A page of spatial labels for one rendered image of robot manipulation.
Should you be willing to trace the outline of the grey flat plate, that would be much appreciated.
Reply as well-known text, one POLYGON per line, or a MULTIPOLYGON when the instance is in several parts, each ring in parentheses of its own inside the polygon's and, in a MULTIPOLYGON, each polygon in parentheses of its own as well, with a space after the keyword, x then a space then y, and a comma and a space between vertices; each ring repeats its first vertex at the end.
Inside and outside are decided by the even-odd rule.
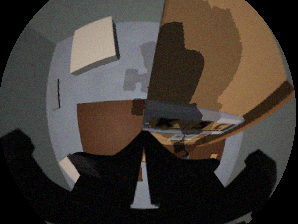
POLYGON ((59 77, 55 81, 51 81, 51 89, 49 89, 49 92, 51 92, 51 101, 52 101, 52 109, 60 108, 60 96, 59 96, 59 77))

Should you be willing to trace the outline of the beige flat block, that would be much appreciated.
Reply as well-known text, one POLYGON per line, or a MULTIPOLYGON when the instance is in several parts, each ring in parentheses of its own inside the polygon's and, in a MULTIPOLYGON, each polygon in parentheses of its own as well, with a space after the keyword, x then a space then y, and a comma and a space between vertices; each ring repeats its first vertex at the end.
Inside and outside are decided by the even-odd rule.
POLYGON ((76 167, 72 164, 71 155, 64 157, 63 161, 60 161, 59 164, 61 164, 61 168, 68 173, 68 176, 72 177, 73 181, 77 181, 78 177, 80 177, 80 173, 76 171, 76 167))

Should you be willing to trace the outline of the tan cardboard-coloured slanted board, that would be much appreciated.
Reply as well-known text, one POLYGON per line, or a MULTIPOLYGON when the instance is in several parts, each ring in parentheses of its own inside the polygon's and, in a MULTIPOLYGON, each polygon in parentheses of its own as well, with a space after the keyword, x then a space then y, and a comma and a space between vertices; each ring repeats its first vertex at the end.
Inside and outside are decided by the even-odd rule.
POLYGON ((164 0, 142 129, 161 144, 205 147, 291 101, 294 85, 267 27, 246 0, 164 0), (230 125, 216 132, 149 128, 152 117, 230 125), (200 136, 169 140, 180 133, 200 136))

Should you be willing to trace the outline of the grey paper ticket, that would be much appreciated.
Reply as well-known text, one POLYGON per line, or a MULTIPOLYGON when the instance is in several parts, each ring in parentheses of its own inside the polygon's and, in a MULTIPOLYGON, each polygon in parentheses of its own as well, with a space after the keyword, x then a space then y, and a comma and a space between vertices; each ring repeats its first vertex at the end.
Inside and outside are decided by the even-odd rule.
POLYGON ((170 137, 169 140, 190 140, 190 139, 194 139, 194 137, 197 137, 200 135, 182 135, 182 133, 180 133, 180 135, 173 135, 172 137, 170 137))

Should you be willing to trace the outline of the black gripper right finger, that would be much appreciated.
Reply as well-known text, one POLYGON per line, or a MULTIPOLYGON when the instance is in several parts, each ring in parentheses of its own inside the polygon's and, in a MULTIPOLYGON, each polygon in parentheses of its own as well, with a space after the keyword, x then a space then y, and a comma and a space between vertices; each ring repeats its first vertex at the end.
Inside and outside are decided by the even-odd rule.
POLYGON ((148 171, 150 205, 160 205, 161 197, 181 177, 198 176, 206 172, 216 172, 221 164, 217 159, 182 160, 158 143, 153 133, 146 131, 145 161, 148 171))

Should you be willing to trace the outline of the beige flat square slab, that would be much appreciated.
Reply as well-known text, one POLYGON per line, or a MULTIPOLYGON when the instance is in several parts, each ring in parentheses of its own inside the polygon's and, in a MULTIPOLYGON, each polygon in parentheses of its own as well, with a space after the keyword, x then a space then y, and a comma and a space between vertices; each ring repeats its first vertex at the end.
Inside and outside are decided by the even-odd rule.
POLYGON ((118 60, 112 16, 78 28, 72 45, 71 75, 118 60))

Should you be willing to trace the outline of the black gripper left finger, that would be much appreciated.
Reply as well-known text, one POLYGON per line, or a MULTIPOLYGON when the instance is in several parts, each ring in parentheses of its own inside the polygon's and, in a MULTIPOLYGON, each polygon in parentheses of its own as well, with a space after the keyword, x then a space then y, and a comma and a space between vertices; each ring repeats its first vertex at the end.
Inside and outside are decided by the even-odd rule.
POLYGON ((120 183, 128 186, 126 194, 133 205, 134 193, 138 175, 140 175, 140 164, 142 152, 144 152, 146 131, 142 129, 128 147, 122 148, 117 155, 90 155, 86 152, 74 152, 71 155, 72 164, 81 175, 94 177, 112 183, 120 183))

